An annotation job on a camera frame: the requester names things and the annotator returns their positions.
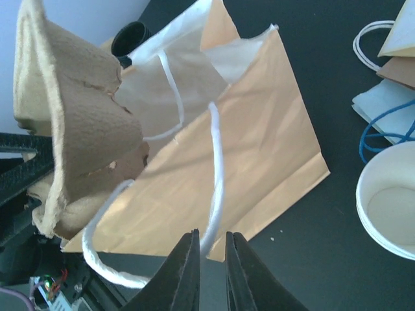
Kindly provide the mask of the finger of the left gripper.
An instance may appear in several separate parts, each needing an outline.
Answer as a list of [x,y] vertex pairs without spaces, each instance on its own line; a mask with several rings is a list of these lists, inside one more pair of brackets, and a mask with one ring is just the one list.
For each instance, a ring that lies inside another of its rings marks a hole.
[[26,191],[54,169],[51,137],[2,133],[1,152],[29,155],[28,160],[1,174],[1,205]]

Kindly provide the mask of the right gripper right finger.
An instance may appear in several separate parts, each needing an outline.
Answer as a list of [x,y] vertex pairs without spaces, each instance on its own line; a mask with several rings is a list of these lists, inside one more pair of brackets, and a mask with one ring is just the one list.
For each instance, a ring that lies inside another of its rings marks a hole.
[[241,233],[226,233],[228,310],[306,310],[271,274]]

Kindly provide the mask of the black printed paper cup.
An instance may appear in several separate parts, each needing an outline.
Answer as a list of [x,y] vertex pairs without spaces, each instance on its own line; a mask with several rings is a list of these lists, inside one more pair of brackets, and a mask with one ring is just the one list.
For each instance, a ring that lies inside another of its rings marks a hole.
[[129,54],[146,42],[152,33],[140,21],[133,21],[124,26],[114,37],[111,53],[118,59],[123,69],[132,65]]

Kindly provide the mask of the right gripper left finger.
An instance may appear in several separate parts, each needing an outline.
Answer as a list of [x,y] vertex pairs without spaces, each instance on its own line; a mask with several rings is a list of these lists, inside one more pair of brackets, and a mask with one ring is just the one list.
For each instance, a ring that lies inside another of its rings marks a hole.
[[157,273],[122,311],[198,310],[200,300],[199,231],[185,233]]

